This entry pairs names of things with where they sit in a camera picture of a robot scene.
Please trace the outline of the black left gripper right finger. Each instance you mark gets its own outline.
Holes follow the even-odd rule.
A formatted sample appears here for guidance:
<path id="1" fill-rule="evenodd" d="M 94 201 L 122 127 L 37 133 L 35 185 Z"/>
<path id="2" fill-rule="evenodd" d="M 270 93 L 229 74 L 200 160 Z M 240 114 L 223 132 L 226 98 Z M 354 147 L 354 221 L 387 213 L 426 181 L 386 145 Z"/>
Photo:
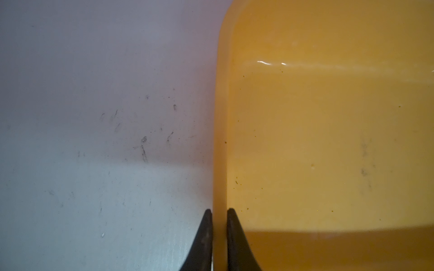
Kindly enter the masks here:
<path id="1" fill-rule="evenodd" d="M 227 211 L 227 261 L 229 271 L 261 271 L 233 208 Z"/>

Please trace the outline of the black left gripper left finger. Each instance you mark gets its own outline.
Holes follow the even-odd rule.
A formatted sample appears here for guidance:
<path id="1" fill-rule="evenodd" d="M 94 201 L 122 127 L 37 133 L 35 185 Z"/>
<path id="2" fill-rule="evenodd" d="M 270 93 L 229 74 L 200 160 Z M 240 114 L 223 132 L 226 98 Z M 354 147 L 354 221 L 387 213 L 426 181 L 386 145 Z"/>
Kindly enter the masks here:
<path id="1" fill-rule="evenodd" d="M 211 271 L 213 223 L 211 209 L 203 214 L 191 249 L 180 271 Z"/>

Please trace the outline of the yellow plastic storage box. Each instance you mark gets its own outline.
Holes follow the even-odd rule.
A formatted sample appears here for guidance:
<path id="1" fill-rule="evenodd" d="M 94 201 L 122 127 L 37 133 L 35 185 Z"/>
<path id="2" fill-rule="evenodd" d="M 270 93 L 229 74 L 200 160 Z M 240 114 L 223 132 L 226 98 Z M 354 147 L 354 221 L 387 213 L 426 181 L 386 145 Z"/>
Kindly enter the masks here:
<path id="1" fill-rule="evenodd" d="M 434 268 L 434 3 L 233 1 L 218 45 L 214 269 Z"/>

